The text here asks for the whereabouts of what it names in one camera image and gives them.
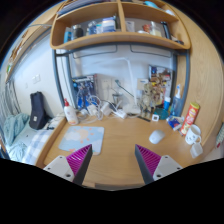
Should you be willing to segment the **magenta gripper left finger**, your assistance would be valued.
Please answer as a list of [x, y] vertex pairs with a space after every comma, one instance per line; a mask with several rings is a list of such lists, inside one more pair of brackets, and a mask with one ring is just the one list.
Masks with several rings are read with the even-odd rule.
[[77, 185], [81, 185], [92, 154], [92, 145], [87, 145], [67, 157], [59, 155], [44, 170]]

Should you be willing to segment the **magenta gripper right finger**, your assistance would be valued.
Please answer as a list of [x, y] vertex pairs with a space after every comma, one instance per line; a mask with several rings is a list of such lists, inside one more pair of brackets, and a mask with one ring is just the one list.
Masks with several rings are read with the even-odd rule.
[[138, 144], [135, 145], [135, 157], [145, 184], [150, 184], [182, 169], [182, 166], [169, 155], [159, 156]]

